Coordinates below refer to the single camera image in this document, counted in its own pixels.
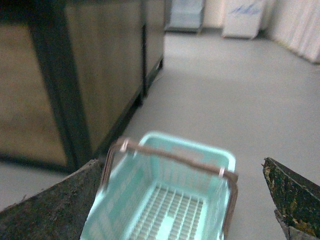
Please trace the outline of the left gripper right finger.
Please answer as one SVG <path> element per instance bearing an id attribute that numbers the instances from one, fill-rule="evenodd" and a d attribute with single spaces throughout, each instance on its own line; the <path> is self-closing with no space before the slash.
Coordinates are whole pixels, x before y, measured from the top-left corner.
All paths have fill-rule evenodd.
<path id="1" fill-rule="evenodd" d="M 275 218 L 287 240 L 320 238 L 320 186 L 271 157 L 262 169 Z"/>

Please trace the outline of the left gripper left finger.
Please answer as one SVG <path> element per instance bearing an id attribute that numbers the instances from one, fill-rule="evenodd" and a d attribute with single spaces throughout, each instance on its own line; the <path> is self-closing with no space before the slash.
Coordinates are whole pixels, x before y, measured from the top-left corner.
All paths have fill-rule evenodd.
<path id="1" fill-rule="evenodd" d="M 0 212 L 2 240 L 78 240 L 100 185 L 92 159 L 53 186 Z"/>

